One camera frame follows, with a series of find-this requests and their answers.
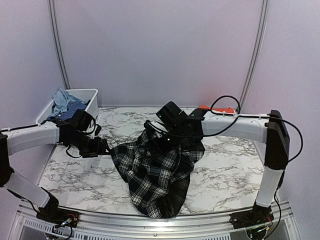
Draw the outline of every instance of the black and white plaid fabric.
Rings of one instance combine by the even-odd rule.
[[[172,218],[186,200],[190,173],[205,148],[198,142],[187,149],[179,147],[152,158],[145,144],[155,137],[155,132],[146,129],[136,141],[120,144],[110,153],[115,167],[129,185],[136,208],[151,218]]]

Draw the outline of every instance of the white marble surface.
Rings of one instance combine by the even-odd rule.
[[[134,141],[146,120],[156,120],[158,108],[102,108],[100,136],[110,147]],[[205,153],[195,164],[180,214],[200,214],[252,206],[263,165],[251,141],[216,136],[203,141]],[[140,215],[131,203],[129,188],[110,156],[70,158],[57,146],[40,186],[53,193],[60,205],[82,210]],[[77,155],[77,149],[70,149]]]

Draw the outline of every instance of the ventilation grille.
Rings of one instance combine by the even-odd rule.
[[[36,221],[33,219],[26,218],[24,221],[24,225],[26,227],[45,232],[47,234],[53,234],[55,233],[57,236],[62,236],[63,231],[58,229],[53,229],[54,226],[50,223],[44,223],[40,221]],[[129,238],[124,237],[109,237],[109,236],[101,236],[100,234],[94,234],[94,233],[86,233],[86,232],[79,232],[77,229],[73,229],[73,235],[71,240],[128,240]],[[193,237],[188,238],[188,240],[231,240],[230,234],[221,234],[221,235],[215,235],[215,236],[207,236],[207,237]]]

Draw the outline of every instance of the garment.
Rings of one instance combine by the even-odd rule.
[[[151,218],[172,218],[186,200],[190,173],[205,148],[199,141],[155,158],[146,148],[146,142],[155,137],[153,130],[146,129],[136,141],[120,144],[110,154],[136,208]]]
[[[48,116],[48,119],[57,118],[57,119],[65,120],[67,118],[65,117],[60,118],[62,113],[66,113],[67,111],[72,110],[73,112],[69,112],[69,114],[64,114],[67,117],[69,116],[72,117],[77,109],[85,109],[87,107],[84,101],[69,94],[66,90],[62,88],[60,88],[53,95],[53,100],[54,100],[54,105],[53,105],[52,114]]]

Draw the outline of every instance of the white plastic bin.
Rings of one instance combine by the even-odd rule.
[[[98,89],[90,88],[90,89],[71,89],[66,90],[71,95],[77,97],[78,99],[81,99],[84,102],[89,102],[88,106],[86,107],[85,111],[92,115],[95,119],[98,116]],[[46,120],[50,114],[52,114],[52,107],[54,105],[54,100],[46,106],[46,108],[41,112],[40,116],[35,120],[35,123],[42,123],[44,120]]]

